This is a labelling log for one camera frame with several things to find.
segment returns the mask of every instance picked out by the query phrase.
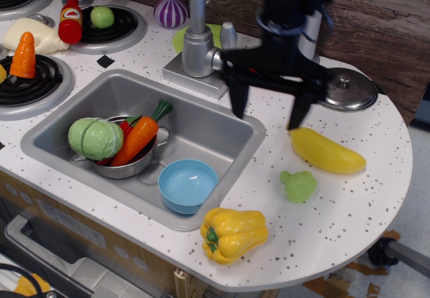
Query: metal pot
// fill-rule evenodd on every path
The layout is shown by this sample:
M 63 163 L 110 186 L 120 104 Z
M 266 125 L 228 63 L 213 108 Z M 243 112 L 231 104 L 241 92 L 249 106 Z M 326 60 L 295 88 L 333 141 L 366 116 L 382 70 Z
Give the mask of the metal pot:
M 122 120 L 126 119 L 127 117 L 128 116 L 118 116 L 109 118 L 108 120 L 112 122 L 122 122 Z M 145 148 L 143 148 L 132 159 L 130 164 L 116 167 L 98 165 L 96 160 L 85 158 L 84 156 L 73 152 L 71 149 L 69 150 L 69 157 L 75 162 L 88 160 L 91 163 L 93 169 L 101 176 L 107 177 L 109 179 L 126 179 L 144 171 L 153 159 L 155 148 L 164 145 L 169 141 L 170 131 L 166 127 L 160 127 L 160 129 L 165 129 L 167 131 L 167 139 L 164 142 L 157 144 L 157 135 L 155 135 L 155 137 L 145 146 Z

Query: orange carrot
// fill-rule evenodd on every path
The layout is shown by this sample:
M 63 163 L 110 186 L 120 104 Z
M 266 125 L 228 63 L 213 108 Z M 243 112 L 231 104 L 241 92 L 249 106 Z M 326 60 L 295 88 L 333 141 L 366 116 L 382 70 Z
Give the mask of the orange carrot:
M 36 76 L 36 53 L 34 52 L 34 37 L 31 32 L 25 32 L 21 35 L 12 58 L 9 74 L 27 79 L 34 79 Z
M 122 166 L 130 162 L 154 138 L 158 130 L 159 125 L 153 118 L 141 118 L 124 140 L 110 166 Z
M 151 117 L 142 117 L 124 140 L 120 151 L 114 156 L 110 166 L 128 164 L 157 134 L 159 121 L 164 115 L 172 111 L 172 105 L 163 99 L 159 101 Z

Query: ketchup bottle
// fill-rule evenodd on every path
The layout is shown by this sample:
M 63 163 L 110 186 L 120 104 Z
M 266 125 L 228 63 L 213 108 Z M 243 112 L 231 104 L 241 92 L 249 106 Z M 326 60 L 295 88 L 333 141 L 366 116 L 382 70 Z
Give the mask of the ketchup bottle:
M 82 38 L 82 11 L 79 0 L 67 0 L 61 9 L 58 36 L 67 44 L 76 44 Z

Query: faucet handle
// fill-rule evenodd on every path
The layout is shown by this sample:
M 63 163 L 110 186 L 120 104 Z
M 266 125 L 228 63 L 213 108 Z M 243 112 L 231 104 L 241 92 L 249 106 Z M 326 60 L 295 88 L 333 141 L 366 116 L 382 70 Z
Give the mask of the faucet handle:
M 222 24 L 220 33 L 221 48 L 224 51 L 234 50 L 237 46 L 237 33 L 231 21 Z

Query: red bottle cap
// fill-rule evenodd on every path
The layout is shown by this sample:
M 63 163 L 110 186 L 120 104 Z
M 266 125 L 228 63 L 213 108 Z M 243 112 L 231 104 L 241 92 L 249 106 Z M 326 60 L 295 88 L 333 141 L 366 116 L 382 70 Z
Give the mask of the red bottle cap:
M 58 26 L 58 36 L 67 44 L 76 44 L 82 38 L 82 26 L 74 19 L 65 19 Z
M 76 6 L 79 6 L 79 0 L 67 0 L 67 3 L 66 3 L 66 5 L 64 6 L 64 8 L 65 7 L 76 7 Z

